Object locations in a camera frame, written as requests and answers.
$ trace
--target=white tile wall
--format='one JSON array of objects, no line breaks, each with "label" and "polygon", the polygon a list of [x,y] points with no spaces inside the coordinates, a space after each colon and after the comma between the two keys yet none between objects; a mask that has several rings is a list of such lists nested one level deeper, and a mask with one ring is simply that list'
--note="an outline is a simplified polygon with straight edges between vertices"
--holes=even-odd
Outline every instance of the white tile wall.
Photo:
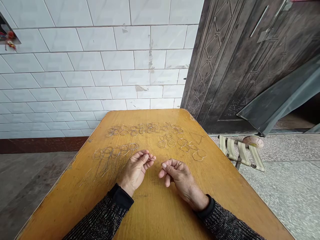
[{"label": "white tile wall", "polygon": [[0,48],[0,138],[89,136],[108,111],[179,108],[203,1],[0,0],[21,41]]}]

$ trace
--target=black cuff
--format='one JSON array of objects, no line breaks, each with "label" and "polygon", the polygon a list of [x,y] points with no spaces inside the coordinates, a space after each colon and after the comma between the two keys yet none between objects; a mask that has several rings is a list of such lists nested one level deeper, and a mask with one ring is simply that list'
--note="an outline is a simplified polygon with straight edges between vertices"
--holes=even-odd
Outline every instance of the black cuff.
[{"label": "black cuff", "polygon": [[209,215],[211,215],[211,213],[214,210],[214,205],[215,205],[215,202],[216,202],[209,194],[206,194],[206,195],[209,197],[208,206],[204,210],[202,210],[201,212],[194,212],[198,216],[198,218],[200,218],[201,220],[204,220]]},{"label": "black cuff", "polygon": [[127,210],[129,210],[134,203],[133,199],[117,183],[107,193],[107,195],[112,199],[112,202],[121,205]]}]

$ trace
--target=hand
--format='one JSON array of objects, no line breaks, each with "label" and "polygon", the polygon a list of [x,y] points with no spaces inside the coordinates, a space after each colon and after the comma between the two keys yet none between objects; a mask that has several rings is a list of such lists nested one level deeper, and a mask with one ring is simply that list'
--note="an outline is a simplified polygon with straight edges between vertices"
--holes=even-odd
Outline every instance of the hand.
[{"label": "hand", "polygon": [[134,191],[141,185],[146,170],[151,167],[156,156],[148,150],[136,152],[127,162],[119,178],[118,185],[132,197]]},{"label": "hand", "polygon": [[164,177],[164,185],[169,187],[173,181],[179,195],[193,210],[202,211],[208,206],[209,198],[201,191],[185,163],[171,158],[161,166],[159,178]]}]

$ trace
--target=right hand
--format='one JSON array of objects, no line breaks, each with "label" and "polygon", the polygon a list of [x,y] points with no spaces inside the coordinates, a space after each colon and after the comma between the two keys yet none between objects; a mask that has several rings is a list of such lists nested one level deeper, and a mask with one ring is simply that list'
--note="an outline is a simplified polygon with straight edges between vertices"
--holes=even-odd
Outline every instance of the right hand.
[{"label": "right hand", "polygon": [[202,192],[195,182],[188,166],[176,159],[169,159],[161,164],[159,178],[164,178],[164,185],[170,186],[174,182],[179,195],[194,211],[202,211],[209,204],[209,198]]}]

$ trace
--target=dark knit sleeve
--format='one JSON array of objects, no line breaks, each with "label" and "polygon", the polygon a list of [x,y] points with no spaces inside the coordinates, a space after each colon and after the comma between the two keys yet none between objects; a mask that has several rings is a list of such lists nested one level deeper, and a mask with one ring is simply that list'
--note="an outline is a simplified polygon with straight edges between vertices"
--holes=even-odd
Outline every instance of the dark knit sleeve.
[{"label": "dark knit sleeve", "polygon": [[210,195],[207,196],[210,198],[208,207],[196,214],[217,240],[265,240]]},{"label": "dark knit sleeve", "polygon": [[63,238],[112,239],[133,199],[118,184]]}]

